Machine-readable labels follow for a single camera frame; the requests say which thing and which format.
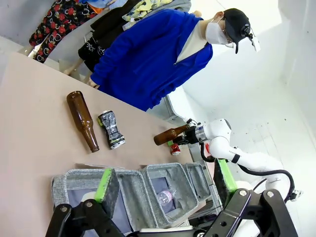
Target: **blue sweater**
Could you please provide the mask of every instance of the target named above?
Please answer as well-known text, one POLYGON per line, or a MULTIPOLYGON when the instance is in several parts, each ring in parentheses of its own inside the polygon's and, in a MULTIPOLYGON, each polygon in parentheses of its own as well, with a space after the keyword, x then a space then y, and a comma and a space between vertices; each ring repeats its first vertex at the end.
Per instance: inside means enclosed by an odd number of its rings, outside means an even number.
POLYGON ((123 32, 101 57, 91 79, 99 90, 146 111, 204 68, 210 44, 176 63, 187 38, 202 18, 162 10, 123 32))

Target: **person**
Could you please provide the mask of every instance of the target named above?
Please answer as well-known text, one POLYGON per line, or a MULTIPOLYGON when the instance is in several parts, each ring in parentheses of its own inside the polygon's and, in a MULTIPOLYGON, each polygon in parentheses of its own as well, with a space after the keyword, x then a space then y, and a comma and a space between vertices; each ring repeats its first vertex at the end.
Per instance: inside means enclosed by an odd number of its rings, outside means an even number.
POLYGON ((203 20, 165 9, 123 32, 105 51, 87 84, 146 111, 203 69, 212 44, 236 45, 250 35, 235 8, 203 20))

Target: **tan tabletop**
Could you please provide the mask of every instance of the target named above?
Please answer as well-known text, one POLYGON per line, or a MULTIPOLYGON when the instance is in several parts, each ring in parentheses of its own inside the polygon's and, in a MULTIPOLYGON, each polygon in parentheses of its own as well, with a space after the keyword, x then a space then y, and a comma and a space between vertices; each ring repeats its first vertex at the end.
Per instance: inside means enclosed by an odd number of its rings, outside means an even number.
POLYGON ((192 162, 187 147, 172 156, 153 137, 171 124, 26 56, 11 55, 0 88, 0 236, 43 237, 52 215, 51 178, 75 163, 138 169, 192 162), (77 131, 66 96, 80 90, 91 116, 113 110, 126 144, 110 150, 94 123, 100 150, 91 153, 77 131))

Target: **black metal frame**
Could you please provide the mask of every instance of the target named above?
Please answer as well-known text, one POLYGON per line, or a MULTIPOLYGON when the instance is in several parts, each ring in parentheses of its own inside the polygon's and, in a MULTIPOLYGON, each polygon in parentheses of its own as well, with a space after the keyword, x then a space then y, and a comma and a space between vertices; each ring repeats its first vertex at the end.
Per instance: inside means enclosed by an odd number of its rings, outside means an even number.
MULTIPOLYGON (((292 219, 278 190, 265 190, 257 194, 253 190, 238 189, 229 203, 217 216, 210 229, 193 236, 232 237, 242 219, 254 220, 262 237, 298 237, 292 219)), ((124 235, 109 218, 102 205, 93 199, 81 202, 75 208, 61 204, 55 208, 46 237, 82 237, 94 229, 99 237, 123 237, 124 235)), ((135 232, 137 237, 148 233, 135 232)), ((158 236, 181 236, 183 233, 159 233, 158 236)))
POLYGON ((94 229, 99 237, 124 237, 96 200, 88 199, 75 208, 58 205, 53 213, 46 237, 82 237, 94 229))
POLYGON ((298 237, 278 190, 238 189, 204 237, 231 237, 242 219, 254 220, 262 237, 298 237))

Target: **plastic bottle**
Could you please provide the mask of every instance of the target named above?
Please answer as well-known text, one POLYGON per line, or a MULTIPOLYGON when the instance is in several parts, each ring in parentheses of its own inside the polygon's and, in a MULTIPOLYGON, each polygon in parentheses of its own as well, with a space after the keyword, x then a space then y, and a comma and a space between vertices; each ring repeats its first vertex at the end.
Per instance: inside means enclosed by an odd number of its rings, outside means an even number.
POLYGON ((176 191, 168 189, 157 194, 158 201, 162 206, 166 206, 175 197, 176 191))

